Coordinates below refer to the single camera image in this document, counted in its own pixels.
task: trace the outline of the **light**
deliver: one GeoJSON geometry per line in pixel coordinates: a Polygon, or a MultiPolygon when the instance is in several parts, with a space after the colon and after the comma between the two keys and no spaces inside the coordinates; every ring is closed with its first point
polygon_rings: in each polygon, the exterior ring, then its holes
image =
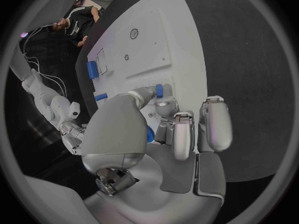
{"type": "Polygon", "coordinates": [[[26,37],[28,35],[28,32],[23,32],[22,34],[21,34],[21,37],[26,37]]]}

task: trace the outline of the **white cable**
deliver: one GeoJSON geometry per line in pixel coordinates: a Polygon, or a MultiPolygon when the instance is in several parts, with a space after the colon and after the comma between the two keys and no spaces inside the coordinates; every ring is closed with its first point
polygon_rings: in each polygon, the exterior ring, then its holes
{"type": "Polygon", "coordinates": [[[40,70],[39,70],[39,60],[38,60],[38,58],[35,57],[35,56],[33,56],[33,57],[27,57],[27,56],[26,56],[26,53],[25,53],[25,48],[26,48],[26,44],[27,44],[28,40],[29,40],[31,37],[33,37],[34,35],[36,35],[37,33],[39,33],[39,32],[42,30],[42,28],[43,28],[43,27],[46,27],[46,26],[42,26],[41,28],[37,28],[36,30],[33,31],[32,34],[30,34],[30,36],[27,38],[27,40],[25,41],[25,43],[24,43],[24,45],[23,45],[23,54],[24,54],[24,56],[25,56],[27,62],[31,62],[31,63],[34,63],[35,65],[37,65],[37,67],[38,67],[38,72],[39,72],[43,77],[45,77],[45,78],[47,78],[47,79],[49,79],[49,80],[52,80],[52,81],[54,81],[57,85],[59,85],[59,87],[60,87],[60,89],[61,89],[61,91],[62,91],[63,96],[64,96],[65,98],[67,98],[67,91],[66,91],[66,87],[65,87],[64,82],[63,82],[59,77],[51,76],[51,75],[46,75],[46,74],[41,73],[40,70]],[[28,59],[31,59],[31,58],[35,58],[36,61],[37,61],[37,63],[28,60],[28,59]],[[60,86],[60,84],[59,84],[58,82],[56,82],[55,80],[53,80],[53,79],[51,79],[51,78],[48,78],[47,76],[49,76],[49,77],[54,77],[54,78],[59,79],[59,80],[62,82],[63,86],[64,86],[65,93],[63,92],[63,90],[62,90],[62,88],[61,88],[61,86],[60,86]]]}

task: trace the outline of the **wire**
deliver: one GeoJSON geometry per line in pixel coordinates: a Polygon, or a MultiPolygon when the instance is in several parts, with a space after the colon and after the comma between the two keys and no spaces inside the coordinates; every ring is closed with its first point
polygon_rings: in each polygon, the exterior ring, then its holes
{"type": "Polygon", "coordinates": [[[64,96],[65,98],[67,98],[67,91],[66,91],[66,87],[65,87],[64,82],[63,82],[59,77],[51,76],[51,75],[46,75],[46,74],[41,73],[40,70],[39,70],[39,60],[38,60],[38,58],[35,57],[35,56],[33,56],[33,57],[27,57],[27,56],[26,56],[26,53],[25,53],[25,49],[26,49],[26,45],[27,45],[28,40],[29,40],[31,37],[33,37],[34,35],[36,35],[37,33],[39,33],[39,32],[42,30],[42,28],[43,28],[43,27],[46,27],[46,26],[42,26],[41,28],[37,28],[36,30],[34,30],[34,31],[32,32],[32,34],[30,34],[30,36],[27,38],[27,40],[25,41],[25,43],[24,43],[24,45],[23,45],[23,54],[24,54],[24,56],[25,56],[26,61],[27,61],[27,62],[34,63],[35,65],[37,65],[37,71],[38,71],[43,77],[45,77],[45,78],[47,78],[47,79],[49,79],[49,80],[54,81],[54,82],[60,87],[63,96],[64,96]],[[29,61],[29,60],[28,60],[28,59],[32,59],[32,58],[35,58],[36,61],[37,61],[37,63],[34,62],[34,61],[29,61]],[[53,77],[53,78],[57,78],[57,79],[59,79],[59,80],[62,82],[63,86],[64,86],[64,91],[65,91],[65,93],[63,92],[63,89],[62,89],[62,87],[60,86],[60,84],[59,84],[57,81],[55,81],[55,80],[53,80],[53,79],[51,79],[51,78],[48,78],[48,76],[49,76],[49,77],[53,77]]]}

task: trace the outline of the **person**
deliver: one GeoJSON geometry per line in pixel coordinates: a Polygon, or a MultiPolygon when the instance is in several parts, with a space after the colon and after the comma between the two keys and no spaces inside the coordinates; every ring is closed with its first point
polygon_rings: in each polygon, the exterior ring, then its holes
{"type": "Polygon", "coordinates": [[[58,23],[49,26],[48,31],[64,29],[68,40],[77,47],[82,47],[100,14],[101,12],[94,6],[78,7],[72,10],[67,18],[62,18],[58,23]]]}

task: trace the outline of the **black background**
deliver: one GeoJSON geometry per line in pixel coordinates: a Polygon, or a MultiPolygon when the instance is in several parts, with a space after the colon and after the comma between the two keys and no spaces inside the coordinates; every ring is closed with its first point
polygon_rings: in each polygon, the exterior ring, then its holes
{"type": "MultiPolygon", "coordinates": [[[[24,0],[2,0],[4,9],[2,12],[1,30],[5,29],[7,22],[15,18],[15,11],[20,10],[20,4],[24,0]]],[[[276,10],[280,11],[280,17],[286,21],[289,33],[292,35],[293,42],[298,45],[298,0],[274,0],[276,10]]],[[[25,209],[19,204],[11,189],[8,187],[3,176],[1,176],[1,199],[2,199],[2,218],[9,218],[11,222],[22,221],[26,223],[36,223],[28,215],[25,209]]],[[[271,212],[271,214],[262,221],[262,223],[273,223],[274,221],[284,220],[286,223],[293,222],[297,218],[297,187],[299,187],[299,178],[296,176],[292,186],[283,196],[280,203],[271,212]]]]}

